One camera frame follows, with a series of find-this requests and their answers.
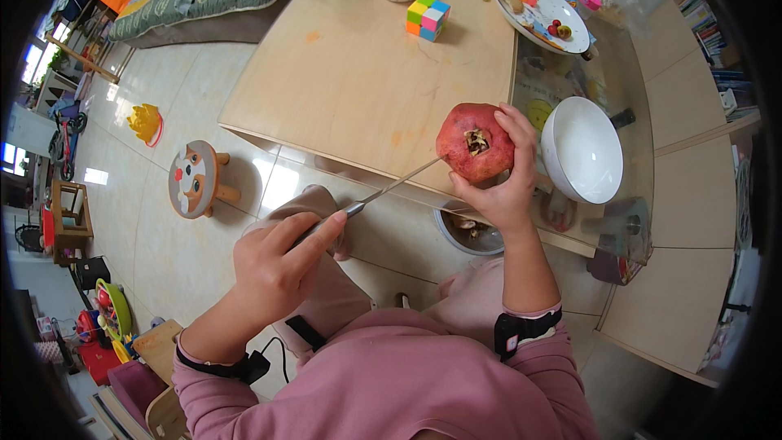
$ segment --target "tile floor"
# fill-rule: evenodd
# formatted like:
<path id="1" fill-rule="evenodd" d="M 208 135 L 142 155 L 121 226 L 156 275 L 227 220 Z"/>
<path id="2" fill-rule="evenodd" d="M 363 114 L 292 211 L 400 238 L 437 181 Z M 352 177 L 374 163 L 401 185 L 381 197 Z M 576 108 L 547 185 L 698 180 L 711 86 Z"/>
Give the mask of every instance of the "tile floor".
<path id="1" fill-rule="evenodd" d="M 95 77 L 85 110 L 87 129 L 76 154 L 78 182 L 88 185 L 94 226 L 92 255 L 104 255 L 112 278 L 123 284 L 138 331 L 154 316 L 187 326 L 216 302 L 234 281 L 231 249 L 242 231 L 311 183 L 326 186 L 339 202 L 367 195 L 366 186 L 302 165 L 293 152 L 269 143 L 261 149 L 221 129 L 217 117 L 255 49 L 249 44 L 164 46 L 135 51 L 118 85 Z M 106 65 L 116 65 L 118 45 Z M 153 103 L 164 119 L 163 137 L 148 148 L 125 119 L 133 105 Z M 229 152 L 226 181 L 242 198 L 218 201 L 210 219 L 184 220 L 171 209 L 166 178 L 171 160 L 186 142 L 203 139 Z M 108 173 L 91 182 L 86 169 Z M 350 220 L 352 259 L 341 265 L 381 307 L 403 291 L 414 308 L 434 302 L 436 284 L 471 258 L 440 235 L 428 207 L 393 194 Z M 667 371 L 602 342 L 592 334 L 610 286 L 592 278 L 585 259 L 553 247 L 546 254 L 562 290 L 565 322 L 587 398 L 606 438 L 626 437 L 650 409 L 650 397 L 665 388 Z M 267 328 L 248 345 L 261 349 Z M 285 384 L 281 353 L 254 390 L 273 398 Z M 288 376 L 296 374 L 288 355 Z"/>

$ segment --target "red fruit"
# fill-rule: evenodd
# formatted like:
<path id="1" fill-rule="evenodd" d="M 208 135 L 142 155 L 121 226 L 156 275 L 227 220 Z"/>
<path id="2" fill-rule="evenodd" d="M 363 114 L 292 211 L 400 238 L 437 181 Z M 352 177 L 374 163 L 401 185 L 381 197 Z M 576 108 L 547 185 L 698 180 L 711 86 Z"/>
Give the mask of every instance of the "red fruit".
<path id="1" fill-rule="evenodd" d="M 470 183 L 513 168 L 515 145 L 494 119 L 490 103 L 460 103 L 451 109 L 437 135 L 437 156 Z"/>

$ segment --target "wooden stool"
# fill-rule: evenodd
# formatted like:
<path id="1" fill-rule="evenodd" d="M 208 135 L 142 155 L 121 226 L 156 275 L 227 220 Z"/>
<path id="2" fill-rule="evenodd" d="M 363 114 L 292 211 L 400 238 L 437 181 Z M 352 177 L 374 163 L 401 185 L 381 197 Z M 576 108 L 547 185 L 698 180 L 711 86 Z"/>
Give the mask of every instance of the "wooden stool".
<path id="1" fill-rule="evenodd" d="M 63 192 L 70 194 L 69 209 L 63 207 Z M 81 202 L 81 207 L 76 207 L 77 202 Z M 67 267 L 76 262 L 76 249 L 81 250 L 83 258 L 87 241 L 92 238 L 92 220 L 90 220 L 90 206 L 87 201 L 87 186 L 83 183 L 53 180 L 51 208 L 54 223 L 53 260 L 54 263 Z M 75 224 L 66 223 L 64 218 L 73 218 Z M 66 249 L 73 251 L 73 255 L 66 256 Z"/>
<path id="2" fill-rule="evenodd" d="M 206 141 L 187 143 L 168 171 L 168 195 L 174 210 L 188 220 L 209 218 L 215 198 L 226 202 L 239 200 L 240 191 L 220 185 L 220 166 L 230 160 L 228 153 L 215 153 Z"/>

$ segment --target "beige pants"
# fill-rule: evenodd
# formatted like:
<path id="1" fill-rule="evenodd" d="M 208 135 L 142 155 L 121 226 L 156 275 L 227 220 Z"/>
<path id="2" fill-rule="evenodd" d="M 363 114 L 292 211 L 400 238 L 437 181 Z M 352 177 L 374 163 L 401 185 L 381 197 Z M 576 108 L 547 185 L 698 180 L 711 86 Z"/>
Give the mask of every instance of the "beige pants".
<path id="1" fill-rule="evenodd" d="M 244 234 L 268 227 L 297 212 L 310 211 L 325 218 L 336 210 L 336 202 L 325 187 L 309 186 L 297 198 L 249 226 Z M 285 323 L 288 318 L 301 315 L 328 339 L 371 310 L 371 298 L 347 277 L 331 255 L 323 255 L 318 266 L 318 281 L 312 294 L 288 317 L 273 325 L 288 350 L 297 356 L 312 347 Z M 502 258 L 474 259 L 467 269 L 448 277 L 438 286 L 439 302 L 424 314 L 442 323 L 450 333 L 474 338 L 493 350 L 494 323 L 502 313 L 502 282 Z"/>

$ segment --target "sticker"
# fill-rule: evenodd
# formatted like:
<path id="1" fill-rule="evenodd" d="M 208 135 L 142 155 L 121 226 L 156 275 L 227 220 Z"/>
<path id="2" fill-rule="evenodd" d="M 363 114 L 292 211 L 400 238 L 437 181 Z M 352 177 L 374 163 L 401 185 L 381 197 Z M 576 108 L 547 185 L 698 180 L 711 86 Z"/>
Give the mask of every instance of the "sticker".
<path id="1" fill-rule="evenodd" d="M 515 334 L 512 337 L 508 338 L 507 341 L 505 342 L 505 351 L 513 352 L 517 346 L 518 346 L 518 335 Z"/>

